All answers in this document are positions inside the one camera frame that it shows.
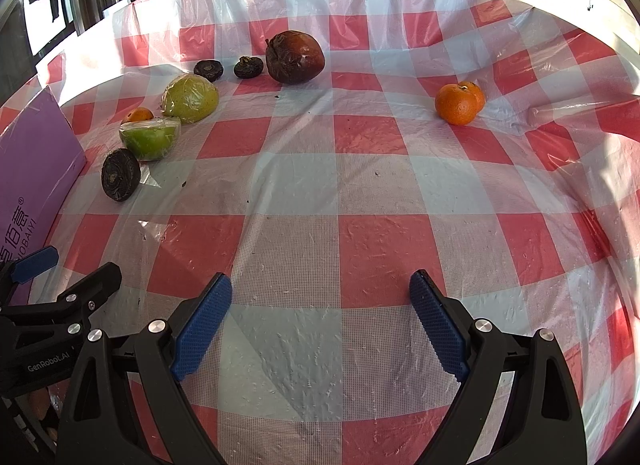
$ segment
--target red and white checkered tablecloth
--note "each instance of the red and white checkered tablecloth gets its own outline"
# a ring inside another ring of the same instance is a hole
[[[263,55],[287,29],[319,41],[318,77],[233,76],[240,55]],[[109,200],[99,172],[123,116],[157,110],[204,58],[225,66],[218,109],[145,166],[129,201]],[[487,103],[452,127],[433,98],[464,79]],[[640,74],[589,34],[516,0],[140,0],[40,80],[89,162],[49,236],[60,265],[31,300],[114,261],[123,286],[96,322],[117,335],[230,275],[234,304],[184,382],[230,465],[414,463],[457,387],[409,304],[418,268],[503,331],[556,333],[591,462],[626,421]],[[0,111],[0,129],[37,88]],[[507,379],[474,457],[508,391]]]

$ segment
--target red check square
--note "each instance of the red check square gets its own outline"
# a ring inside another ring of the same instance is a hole
[[[489,130],[471,126],[451,126],[469,160],[513,165],[495,135]]]
[[[624,308],[620,307],[609,315],[607,330],[611,346],[611,373],[613,373],[624,359],[634,354],[633,332]]]
[[[409,48],[420,48],[442,42],[437,12],[404,14],[404,30]]]
[[[340,305],[409,304],[407,283],[425,268],[444,293],[438,249],[427,215],[338,216]]]
[[[593,210],[574,212],[575,224],[580,231],[584,246],[587,248],[591,263],[596,263],[605,257],[609,257],[611,247],[609,238],[605,234],[598,216]]]
[[[640,100],[609,104],[596,108],[598,124],[605,133],[624,135],[640,142],[638,117],[640,117]]]
[[[578,64],[616,55],[616,52],[610,46],[580,28],[564,34],[564,38]]]
[[[542,214],[497,216],[521,285],[530,285],[564,273]]]
[[[331,50],[368,50],[369,25],[366,16],[329,16]]]
[[[440,75],[435,77],[418,77],[418,82],[422,85],[429,97],[436,98],[438,91],[445,84],[457,84],[458,78],[455,75]]]
[[[572,381],[574,382],[575,392],[578,395],[578,401],[582,405],[584,398],[584,381],[582,378],[582,351],[580,350],[580,343],[575,344],[564,352],[564,360],[571,373]]]
[[[580,153],[566,127],[551,121],[525,133],[527,140],[547,171],[555,171],[580,160]]]
[[[146,443],[149,445],[149,450],[154,456],[170,462],[171,458],[166,451],[166,447],[156,426],[156,421],[151,414],[151,408],[149,408],[149,404],[146,401],[145,390],[142,388],[142,384],[138,384],[136,381],[129,381],[129,384],[133,403],[136,406],[136,413],[138,414]]]
[[[88,275],[100,266],[117,215],[85,214],[66,255],[65,268]]]
[[[124,66],[149,65],[149,36],[128,36],[120,39]]]
[[[537,81],[526,50],[494,63],[494,82],[503,95]]]
[[[65,69],[65,58],[63,54],[58,54],[49,64],[47,64],[47,79],[44,84],[53,84],[62,80],[62,73]]]
[[[280,91],[282,84],[272,78],[268,73],[262,73],[252,79],[242,79],[234,91],[234,95],[247,95],[249,93],[265,93]]]
[[[213,445],[218,445],[218,410],[195,403],[191,408]]]
[[[270,117],[216,122],[198,159],[248,156],[260,152],[270,122]]]
[[[103,144],[100,144],[98,146],[91,146],[90,148],[84,150],[84,158],[86,158],[86,162],[84,163],[84,167],[82,168],[82,171],[80,171],[80,174],[78,176],[83,176],[87,172],[89,172],[89,169],[91,169],[91,166],[94,164],[96,158],[98,158],[98,155],[100,155],[103,150]]]
[[[76,104],[74,106],[74,115],[71,120],[71,128],[75,135],[84,135],[91,129],[91,122],[94,119],[95,103],[87,102],[86,104]]]
[[[115,122],[122,122],[122,119],[126,117],[131,110],[140,107],[144,100],[144,97],[125,97],[124,99],[118,99],[116,112],[107,123],[114,124]]]
[[[415,463],[438,430],[449,406],[423,413],[344,421],[342,423],[342,465],[389,465]]]
[[[373,73],[334,71],[331,74],[331,84],[334,88],[342,88],[344,90],[382,91],[380,81]]]
[[[336,153],[408,155],[393,117],[335,115]]]
[[[147,290],[196,297],[217,271],[231,275],[244,216],[171,216]]]
[[[611,447],[613,442],[616,440],[616,438],[626,425],[626,421],[629,419],[629,414],[632,407],[633,400],[627,400],[617,409],[615,413],[613,413],[613,416],[607,422],[607,425],[602,433],[600,451],[598,454],[596,454],[596,456],[594,456],[596,460],[599,460],[600,457],[609,449],[609,447]]]
[[[213,59],[215,50],[216,27],[214,25],[192,26],[178,31],[180,60]]]
[[[471,7],[471,13],[478,28],[480,26],[491,25],[491,23],[497,23],[501,20],[508,20],[512,17],[507,5],[504,4],[504,0],[492,0],[480,3],[475,7]]]
[[[163,62],[180,62],[182,49],[180,48],[180,39],[174,30],[164,30],[162,32],[153,32],[148,35],[149,38],[149,56],[147,63],[154,66]],[[208,58],[213,57],[213,50]]]
[[[9,124],[11,124],[15,120],[15,118],[19,114],[20,111],[14,110],[13,108],[0,108],[0,134]]]
[[[288,29],[289,21],[286,18],[249,22],[252,55],[264,55],[267,49],[266,40]]]

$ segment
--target cut green apple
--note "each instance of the cut green apple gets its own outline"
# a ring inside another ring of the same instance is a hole
[[[120,126],[120,140],[137,159],[160,160],[171,151],[180,137],[180,121],[176,119],[152,119],[127,122]]]

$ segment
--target small orange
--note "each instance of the small orange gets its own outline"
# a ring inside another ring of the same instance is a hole
[[[484,106],[482,90],[473,83],[445,84],[436,95],[436,111],[444,120],[464,126],[476,118]]]
[[[466,86],[467,88],[469,88],[469,91],[476,96],[476,100],[478,100],[478,113],[479,113],[482,110],[482,108],[484,108],[484,104],[486,103],[486,100],[484,99],[484,93],[482,93],[482,90],[480,89],[478,84],[476,84],[475,82],[471,82],[469,80],[463,80],[460,83],[460,86]]]
[[[126,124],[127,122],[142,122],[144,120],[151,120],[154,117],[154,114],[146,108],[135,108],[124,117],[122,124]]]

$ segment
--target plastic wrap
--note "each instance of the plastic wrap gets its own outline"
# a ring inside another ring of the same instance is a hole
[[[180,121],[152,119],[126,122],[118,130],[123,145],[141,161],[160,160],[180,138]]]
[[[215,111],[220,96],[216,87],[204,77],[184,74],[176,77],[162,95],[165,117],[179,118],[185,124],[201,121]]]
[[[317,77],[234,76],[287,29],[322,47]],[[120,120],[211,58],[225,68],[215,113],[113,203],[99,169]],[[597,39],[515,0],[140,0],[40,76],[91,165],[51,235],[61,264],[31,299],[114,261],[123,286],[96,322],[122,334],[227,273],[234,304],[183,387],[231,465],[415,462],[457,388],[409,305],[417,268],[503,331],[554,331],[591,462],[624,424],[640,77]],[[434,95],[462,80],[486,105],[452,127]],[[474,458],[508,391],[505,377]]]

